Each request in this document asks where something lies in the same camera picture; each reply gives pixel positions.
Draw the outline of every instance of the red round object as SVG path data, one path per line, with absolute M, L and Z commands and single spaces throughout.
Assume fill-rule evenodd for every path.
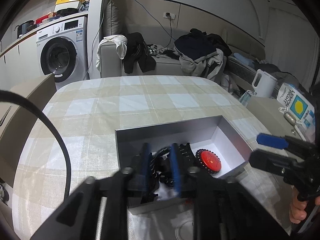
M 221 170 L 221 162 L 214 153 L 204 150 L 203 152 L 200 153 L 200 158 L 210 170 L 213 170 L 213 171 Z

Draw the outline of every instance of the lemon package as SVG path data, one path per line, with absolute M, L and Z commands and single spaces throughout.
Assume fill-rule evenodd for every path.
M 314 141 L 316 120 L 313 105 L 293 86 L 287 83 L 283 83 L 280 87 L 277 100 L 294 115 L 309 140 Z

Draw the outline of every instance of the washing machine door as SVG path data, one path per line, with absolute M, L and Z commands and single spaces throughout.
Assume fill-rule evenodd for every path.
M 61 37 L 49 40 L 43 47 L 40 64 L 44 74 L 54 74 L 56 83 L 65 81 L 76 66 L 76 48 Z

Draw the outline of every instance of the countertop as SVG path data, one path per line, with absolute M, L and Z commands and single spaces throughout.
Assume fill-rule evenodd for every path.
M 100 179 L 118 170 L 115 129 L 223 115 L 252 149 L 287 156 L 284 150 L 258 145 L 257 135 L 268 130 L 218 84 L 200 77 L 124 76 L 74 82 L 59 89 L 43 112 L 68 149 L 71 192 L 88 176 Z M 29 239 L 62 202 L 65 169 L 58 143 L 38 120 L 21 153 L 13 185 L 13 225 L 21 239 Z M 250 164 L 238 180 L 290 230 L 290 185 Z M 175 227 L 189 215 L 192 218 L 192 213 L 181 210 L 128 212 L 128 239 L 174 239 Z M 148 238 L 148 232 L 161 232 L 161 237 Z
M 12 49 L 14 46 L 16 46 L 17 44 L 19 44 L 21 41 L 29 38 L 30 36 L 36 34 L 37 31 L 39 30 L 42 30 L 43 28 L 45 27 L 48 27 L 52 24 L 56 24 L 58 22 L 62 22 L 62 21 L 65 21 L 65 20 L 68 20 L 68 19 L 72 19 L 72 18 L 77 18 L 77 17 L 80 17 L 80 16 L 84 16 L 84 15 L 88 15 L 88 11 L 85 11 L 85 12 L 80 12 L 80 13 L 75 13 L 75 14 L 71 14 L 71 15 L 68 15 L 68 16 L 65 16 L 65 17 L 61 17 L 57 20 L 54 20 L 54 21 L 51 21 L 51 22 L 48 22 L 46 24 L 43 24 L 35 29 L 33 29 L 32 31 L 24 34 L 23 36 L 21 36 L 19 39 L 16 39 L 13 43 L 11 43 L 9 46 L 7 46 L 3 52 L 0 53 L 0 57 L 2 55 L 4 55 L 7 51 L 9 51 L 10 49 Z

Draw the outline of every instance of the finger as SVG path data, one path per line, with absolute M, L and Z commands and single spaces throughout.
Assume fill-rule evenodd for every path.
M 307 201 L 299 201 L 297 199 L 298 194 L 299 194 L 298 190 L 294 187 L 293 188 L 293 197 L 292 197 L 293 205 L 297 209 L 304 210 L 306 208 L 308 202 Z
M 290 209 L 291 209 L 291 213 L 293 218 L 297 219 L 297 220 L 304 220 L 307 217 L 307 213 L 304 210 L 300 210 L 298 208 L 296 208 L 293 203 L 290 203 Z
M 316 205 L 320 206 L 320 197 L 316 197 Z
M 292 223 L 294 223 L 294 224 L 298 224 L 298 223 L 301 222 L 300 220 L 295 219 L 295 218 L 293 217 L 292 212 L 291 212 L 291 209 L 289 210 L 289 217 L 290 217 L 290 221 L 291 221 Z

